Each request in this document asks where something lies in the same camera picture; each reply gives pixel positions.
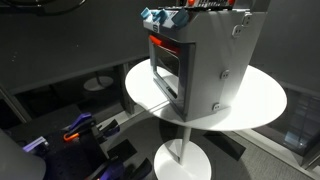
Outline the top red button right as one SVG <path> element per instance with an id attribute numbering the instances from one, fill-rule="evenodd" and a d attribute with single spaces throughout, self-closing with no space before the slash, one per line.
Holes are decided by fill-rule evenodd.
<path id="1" fill-rule="evenodd" d="M 229 3 L 230 5 L 233 5 L 233 4 L 235 3 L 235 0 L 228 0 L 228 3 Z"/>

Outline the grey toy stove oven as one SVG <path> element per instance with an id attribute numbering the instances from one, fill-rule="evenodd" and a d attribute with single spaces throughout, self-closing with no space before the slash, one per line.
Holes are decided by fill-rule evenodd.
<path id="1" fill-rule="evenodd" d="M 251 60 L 271 0 L 177 0 L 165 9 L 160 24 L 152 14 L 143 19 L 150 35 L 177 43 L 180 54 L 151 48 L 153 78 L 184 121 L 195 120 L 231 107 Z M 176 27 L 173 16 L 185 9 L 186 25 Z"/>

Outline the white round stool background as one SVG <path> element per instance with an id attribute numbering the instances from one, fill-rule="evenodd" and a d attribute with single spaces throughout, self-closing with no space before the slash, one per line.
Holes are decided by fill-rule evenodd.
<path id="1" fill-rule="evenodd" d="M 83 88 L 87 91 L 95 92 L 101 91 L 113 84 L 114 80 L 109 76 L 100 75 L 98 72 L 95 73 L 95 77 L 87 80 L 83 84 Z"/>

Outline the blue stove knob far left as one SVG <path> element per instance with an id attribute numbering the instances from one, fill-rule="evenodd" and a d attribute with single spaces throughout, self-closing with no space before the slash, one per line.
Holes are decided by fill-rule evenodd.
<path id="1" fill-rule="evenodd" d="M 183 27 L 187 24 L 189 15 L 185 9 L 180 9 L 172 18 L 176 27 Z"/>

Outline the blue stove knob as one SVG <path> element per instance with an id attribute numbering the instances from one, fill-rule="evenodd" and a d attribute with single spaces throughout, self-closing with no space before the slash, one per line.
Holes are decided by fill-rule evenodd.
<path id="1" fill-rule="evenodd" d="M 165 9 L 162 9 L 158 12 L 156 15 L 156 20 L 160 23 L 163 24 L 166 19 L 168 18 L 168 12 Z"/>
<path id="2" fill-rule="evenodd" d="M 158 13 L 158 10 L 152 10 L 152 11 L 151 11 L 151 14 L 152 14 L 153 19 L 156 18 L 157 13 Z"/>
<path id="3" fill-rule="evenodd" d="M 148 17 L 150 16 L 150 14 L 151 14 L 151 11 L 150 11 L 148 8 L 145 8 L 145 9 L 140 13 L 140 15 L 141 15 L 141 17 L 142 17 L 143 19 L 148 18 Z"/>
<path id="4" fill-rule="evenodd" d="M 180 9 L 172 18 L 176 27 L 183 27 L 187 24 L 189 15 L 185 9 Z"/>

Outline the blue stove knob far right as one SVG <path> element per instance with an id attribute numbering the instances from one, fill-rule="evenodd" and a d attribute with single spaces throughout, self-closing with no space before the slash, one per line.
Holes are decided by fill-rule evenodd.
<path id="1" fill-rule="evenodd" d="M 140 15 L 141 15 L 141 17 L 142 17 L 143 19 L 148 18 L 148 17 L 150 16 L 150 14 L 151 14 L 151 11 L 150 11 L 148 8 L 145 8 L 145 9 L 140 13 Z"/>

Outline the purple black clamp orange trigger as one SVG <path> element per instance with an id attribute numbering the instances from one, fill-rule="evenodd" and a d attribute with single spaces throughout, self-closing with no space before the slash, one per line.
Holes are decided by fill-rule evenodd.
<path id="1" fill-rule="evenodd" d="M 63 135 L 65 142 L 70 142 L 90 130 L 96 125 L 96 121 L 90 112 L 80 114 L 76 120 L 68 127 Z"/>

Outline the large red round knob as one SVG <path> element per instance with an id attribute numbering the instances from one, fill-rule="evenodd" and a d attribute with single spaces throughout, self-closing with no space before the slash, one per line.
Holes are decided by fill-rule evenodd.
<path id="1" fill-rule="evenodd" d="M 188 6 L 193 6 L 195 4 L 196 0 L 187 0 Z"/>

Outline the white round pedestal table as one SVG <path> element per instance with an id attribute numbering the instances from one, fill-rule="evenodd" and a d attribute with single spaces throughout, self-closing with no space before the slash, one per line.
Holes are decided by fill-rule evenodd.
<path id="1" fill-rule="evenodd" d="M 165 142 L 154 157 L 158 180 L 211 180 L 212 170 L 205 152 L 190 141 L 193 129 L 238 131 L 263 126 L 277 119 L 287 106 L 287 97 L 271 76 L 248 66 L 240 89 L 229 109 L 196 120 L 184 121 L 153 80 L 149 60 L 135 65 L 125 78 L 131 99 L 152 115 L 184 128 L 181 139 Z"/>

